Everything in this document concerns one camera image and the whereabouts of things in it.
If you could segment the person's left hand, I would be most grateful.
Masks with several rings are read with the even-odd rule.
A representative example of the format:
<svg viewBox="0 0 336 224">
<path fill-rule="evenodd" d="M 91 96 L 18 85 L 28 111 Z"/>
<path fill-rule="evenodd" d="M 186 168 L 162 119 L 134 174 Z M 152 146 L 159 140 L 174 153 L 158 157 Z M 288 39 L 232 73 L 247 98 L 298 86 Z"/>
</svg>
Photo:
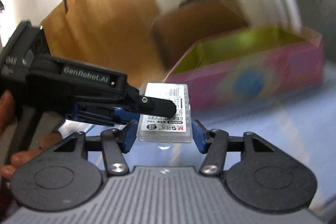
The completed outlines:
<svg viewBox="0 0 336 224">
<path fill-rule="evenodd" d="M 1 95 L 1 135 L 14 123 L 16 109 L 13 95 L 8 90 L 4 91 Z M 11 180 L 20 166 L 62 140 L 59 132 L 51 132 L 43 137 L 37 149 L 26 150 L 30 146 L 31 137 L 41 117 L 41 113 L 30 107 L 22 110 L 22 116 L 18 119 L 13 138 L 9 143 L 9 150 L 6 153 L 6 164 L 1 166 L 1 178 L 4 178 L 5 182 Z"/>
</svg>

